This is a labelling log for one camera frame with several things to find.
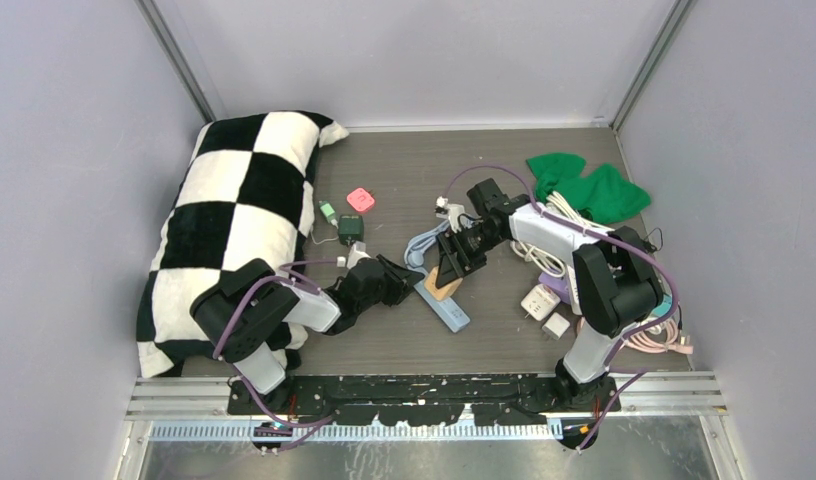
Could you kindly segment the orange cube adapter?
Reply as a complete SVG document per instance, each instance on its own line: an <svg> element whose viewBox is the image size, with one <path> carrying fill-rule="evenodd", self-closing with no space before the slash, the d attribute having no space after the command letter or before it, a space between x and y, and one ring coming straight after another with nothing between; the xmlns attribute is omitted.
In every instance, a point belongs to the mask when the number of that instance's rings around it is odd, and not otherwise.
<svg viewBox="0 0 816 480"><path fill-rule="evenodd" d="M437 285L438 277L439 268L434 267L426 276L423 285L434 300L443 302L444 300L449 299L453 295L453 293L460 287L461 283L463 282L463 279L457 278L456 280L448 282L443 286L438 286Z"/></svg>

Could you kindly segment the dark green cube adapter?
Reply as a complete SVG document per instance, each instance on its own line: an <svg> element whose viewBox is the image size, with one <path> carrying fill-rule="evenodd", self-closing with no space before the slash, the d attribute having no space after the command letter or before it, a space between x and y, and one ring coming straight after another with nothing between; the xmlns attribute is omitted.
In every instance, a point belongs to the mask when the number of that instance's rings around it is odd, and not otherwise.
<svg viewBox="0 0 816 480"><path fill-rule="evenodd" d="M341 245L351 246L364 241L365 225L361 215L341 215L337 224L338 241Z"/></svg>

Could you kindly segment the light blue power strip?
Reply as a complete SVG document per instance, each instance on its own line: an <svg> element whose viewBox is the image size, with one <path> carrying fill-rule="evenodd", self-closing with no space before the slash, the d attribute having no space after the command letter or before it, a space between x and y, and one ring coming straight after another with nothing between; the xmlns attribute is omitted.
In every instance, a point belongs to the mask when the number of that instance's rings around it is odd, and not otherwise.
<svg viewBox="0 0 816 480"><path fill-rule="evenodd" d="M424 269L420 269L419 273L423 275L423 280L418 282L414 286L414 289L420 298L452 333L458 333L464 330L470 323L470 317L451 298L445 300L435 299L424 284L424 281L429 277L429 273Z"/></svg>

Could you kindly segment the pink small plug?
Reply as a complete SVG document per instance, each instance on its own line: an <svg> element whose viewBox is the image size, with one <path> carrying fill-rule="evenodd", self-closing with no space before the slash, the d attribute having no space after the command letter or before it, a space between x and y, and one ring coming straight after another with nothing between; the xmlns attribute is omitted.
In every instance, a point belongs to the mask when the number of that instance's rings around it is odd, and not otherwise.
<svg viewBox="0 0 816 480"><path fill-rule="evenodd" d="M349 192L346 196L349 206L359 214L370 211L376 203L374 195L363 187L358 187Z"/></svg>

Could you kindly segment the light green small plug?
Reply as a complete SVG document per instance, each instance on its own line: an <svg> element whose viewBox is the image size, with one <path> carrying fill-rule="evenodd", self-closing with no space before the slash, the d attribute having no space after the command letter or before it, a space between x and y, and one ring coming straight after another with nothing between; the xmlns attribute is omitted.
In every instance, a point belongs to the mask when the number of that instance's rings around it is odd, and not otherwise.
<svg viewBox="0 0 816 480"><path fill-rule="evenodd" d="M339 215L328 201L318 202L319 210L326 222L334 228L338 227Z"/></svg>

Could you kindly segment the white tiger cube socket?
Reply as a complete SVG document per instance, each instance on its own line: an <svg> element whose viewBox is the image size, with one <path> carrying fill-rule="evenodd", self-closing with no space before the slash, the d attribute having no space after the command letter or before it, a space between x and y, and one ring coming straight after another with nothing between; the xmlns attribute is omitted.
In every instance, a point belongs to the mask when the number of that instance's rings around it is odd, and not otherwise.
<svg viewBox="0 0 816 480"><path fill-rule="evenodd" d="M521 300L520 306L533 320L543 321L561 303L561 298L544 284L535 285Z"/></svg>

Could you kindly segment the white charger plug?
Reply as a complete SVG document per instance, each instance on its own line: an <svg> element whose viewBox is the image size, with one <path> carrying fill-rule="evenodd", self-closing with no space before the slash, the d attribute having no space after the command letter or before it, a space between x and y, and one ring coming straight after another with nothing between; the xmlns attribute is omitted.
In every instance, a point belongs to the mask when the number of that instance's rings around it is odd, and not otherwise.
<svg viewBox="0 0 816 480"><path fill-rule="evenodd" d="M552 313L541 326L544 334L559 340L570 328L570 322L559 313Z"/></svg>

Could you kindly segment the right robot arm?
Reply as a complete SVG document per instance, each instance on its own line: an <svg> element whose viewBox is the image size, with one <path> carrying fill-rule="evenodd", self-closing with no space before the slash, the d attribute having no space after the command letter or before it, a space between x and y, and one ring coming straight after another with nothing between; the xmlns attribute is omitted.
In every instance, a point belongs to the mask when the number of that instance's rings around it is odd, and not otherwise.
<svg viewBox="0 0 816 480"><path fill-rule="evenodd" d="M663 301L652 258L631 228L577 224L530 194L506 195L492 179L474 185L467 197L475 214L465 221L452 219L436 236L436 287L475 273L486 265L487 253L505 242L527 243L561 260L585 324L556 364L551 390L564 408L582 409L607 376L623 334Z"/></svg>

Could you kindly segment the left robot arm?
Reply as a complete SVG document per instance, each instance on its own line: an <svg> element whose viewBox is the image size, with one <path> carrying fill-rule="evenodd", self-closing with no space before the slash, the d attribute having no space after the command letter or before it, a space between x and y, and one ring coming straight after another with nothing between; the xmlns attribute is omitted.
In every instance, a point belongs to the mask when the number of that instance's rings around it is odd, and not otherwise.
<svg viewBox="0 0 816 480"><path fill-rule="evenodd" d="M371 307L400 304L424 275L382 255L353 253L331 261L346 274L320 288L292 272L255 259L231 272L192 302L190 315L214 345L212 356L231 364L253 387L252 400L264 412L282 412L291 398L285 382L291 368L276 352L278 338L292 327L336 335L355 325Z"/></svg>

